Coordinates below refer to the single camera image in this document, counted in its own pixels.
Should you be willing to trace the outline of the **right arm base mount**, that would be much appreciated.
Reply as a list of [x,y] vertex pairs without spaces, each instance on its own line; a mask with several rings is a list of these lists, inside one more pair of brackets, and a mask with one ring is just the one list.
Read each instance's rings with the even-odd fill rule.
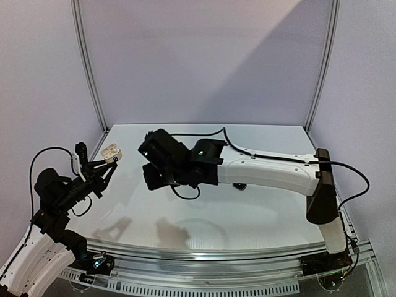
[[348,248],[346,248],[343,252],[337,254],[320,252],[317,254],[311,254],[301,257],[299,263],[303,275],[315,275],[347,268],[346,271],[342,273],[342,278],[345,278],[348,274],[354,271],[359,261],[360,249],[356,242],[351,243],[351,248],[353,254],[356,256],[355,260],[352,260]]

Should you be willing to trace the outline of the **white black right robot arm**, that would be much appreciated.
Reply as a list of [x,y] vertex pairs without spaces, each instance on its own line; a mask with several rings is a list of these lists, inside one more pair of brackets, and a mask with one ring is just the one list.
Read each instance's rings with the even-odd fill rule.
[[200,184],[252,184],[306,196],[306,219],[317,225],[326,250],[320,265],[334,269],[343,261],[347,239],[338,211],[329,151],[288,155],[238,148],[228,138],[199,139],[187,148],[164,129],[150,131],[138,148],[149,190]]

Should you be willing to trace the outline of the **white earbud charging case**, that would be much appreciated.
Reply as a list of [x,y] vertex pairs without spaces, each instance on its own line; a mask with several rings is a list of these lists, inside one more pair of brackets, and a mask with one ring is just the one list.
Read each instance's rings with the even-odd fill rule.
[[107,164],[116,163],[123,157],[123,153],[116,143],[109,144],[103,148],[100,155]]

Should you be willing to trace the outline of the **small black charging case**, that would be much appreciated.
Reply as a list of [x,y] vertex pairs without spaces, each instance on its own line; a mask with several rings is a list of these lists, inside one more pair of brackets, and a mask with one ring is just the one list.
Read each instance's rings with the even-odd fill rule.
[[245,190],[247,188],[247,184],[244,184],[244,183],[233,183],[233,187],[235,189],[243,191],[243,190]]

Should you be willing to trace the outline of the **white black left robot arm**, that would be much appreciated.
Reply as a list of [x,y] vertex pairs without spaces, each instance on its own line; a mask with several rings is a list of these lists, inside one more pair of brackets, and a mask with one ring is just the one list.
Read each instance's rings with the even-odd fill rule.
[[40,208],[34,214],[20,246],[1,269],[1,296],[42,296],[68,266],[89,276],[109,276],[115,259],[106,252],[88,251],[87,240],[67,229],[69,211],[90,194],[102,197],[116,163],[88,162],[75,179],[43,170],[34,190]]

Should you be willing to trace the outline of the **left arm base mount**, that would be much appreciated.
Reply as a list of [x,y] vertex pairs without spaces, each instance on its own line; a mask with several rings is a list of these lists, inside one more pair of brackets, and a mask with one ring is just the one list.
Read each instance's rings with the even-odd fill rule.
[[103,251],[75,261],[74,266],[82,271],[80,279],[93,280],[97,275],[109,277],[115,267],[115,258]]

